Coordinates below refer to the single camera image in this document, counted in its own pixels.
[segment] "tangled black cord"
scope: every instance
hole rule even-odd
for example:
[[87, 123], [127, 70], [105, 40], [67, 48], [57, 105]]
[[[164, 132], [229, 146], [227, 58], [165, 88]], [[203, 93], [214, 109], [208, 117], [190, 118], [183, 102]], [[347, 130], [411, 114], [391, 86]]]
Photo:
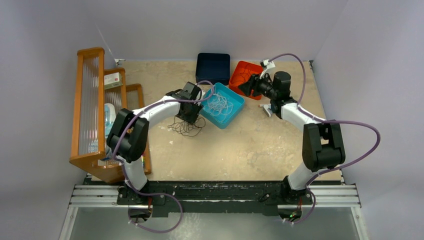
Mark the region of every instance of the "tangled black cord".
[[194, 124], [190, 124], [186, 121], [176, 121], [177, 117], [174, 116], [173, 124], [168, 125], [168, 128], [174, 132], [177, 132], [183, 136], [195, 137], [197, 136], [202, 128], [206, 126], [206, 121], [203, 117], [198, 117]]

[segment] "white box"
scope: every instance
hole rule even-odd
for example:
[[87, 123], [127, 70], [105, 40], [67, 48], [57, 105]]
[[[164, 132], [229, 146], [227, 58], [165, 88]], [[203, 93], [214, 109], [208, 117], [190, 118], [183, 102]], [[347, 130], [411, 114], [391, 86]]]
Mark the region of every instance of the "white box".
[[119, 72], [104, 76], [104, 89], [111, 89], [122, 86], [122, 76]]

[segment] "wooden table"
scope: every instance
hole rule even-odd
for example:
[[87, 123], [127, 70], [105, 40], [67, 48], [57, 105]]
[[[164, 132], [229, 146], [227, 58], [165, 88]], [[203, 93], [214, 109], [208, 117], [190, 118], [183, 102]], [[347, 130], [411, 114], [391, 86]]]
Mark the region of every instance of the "wooden table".
[[[237, 61], [231, 62], [231, 73]], [[306, 66], [306, 89], [302, 106], [325, 117], [314, 76]], [[126, 83], [140, 83], [146, 105], [166, 93], [196, 82], [195, 61], [126, 61]], [[277, 62], [277, 71], [291, 75], [291, 94], [298, 99], [302, 90], [302, 69], [298, 62]], [[302, 133], [277, 116], [267, 117], [258, 104], [269, 99], [245, 97], [244, 109], [226, 129], [206, 120], [195, 137], [182, 136], [167, 128], [174, 119], [165, 119], [148, 133], [152, 174], [149, 180], [168, 181], [262, 181], [282, 180], [302, 162]], [[339, 181], [339, 171], [319, 180]]]

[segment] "red basket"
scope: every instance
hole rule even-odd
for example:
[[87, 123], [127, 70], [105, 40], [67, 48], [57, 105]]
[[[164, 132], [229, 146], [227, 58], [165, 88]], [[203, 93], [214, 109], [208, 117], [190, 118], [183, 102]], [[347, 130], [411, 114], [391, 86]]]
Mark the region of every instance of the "red basket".
[[[260, 65], [256, 65], [250, 62], [246, 61], [239, 61], [237, 64], [237, 67], [235, 67], [235, 70], [229, 79], [228, 87], [229, 89], [233, 90], [235, 93], [246, 96], [239, 88], [238, 86], [240, 84], [244, 84], [249, 80], [252, 74], [260, 74], [262, 73], [262, 67]], [[262, 98], [262, 95], [259, 96], [248, 96], [251, 99], [254, 100], [260, 100]]]

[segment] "white wall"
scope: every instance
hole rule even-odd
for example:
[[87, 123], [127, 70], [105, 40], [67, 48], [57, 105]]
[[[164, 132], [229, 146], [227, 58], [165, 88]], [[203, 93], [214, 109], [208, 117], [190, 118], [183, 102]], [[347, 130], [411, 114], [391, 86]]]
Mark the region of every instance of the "white wall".
[[313, 59], [347, 0], [85, 0], [115, 58]]
[[103, 42], [80, 0], [3, 0], [0, 33], [0, 239], [56, 240], [84, 176], [68, 162], [77, 50]]
[[[424, 236], [424, 1], [350, 0], [315, 62], [328, 118], [381, 131], [375, 153], [343, 173], [357, 183], [372, 239]], [[344, 127], [348, 160], [373, 133]]]

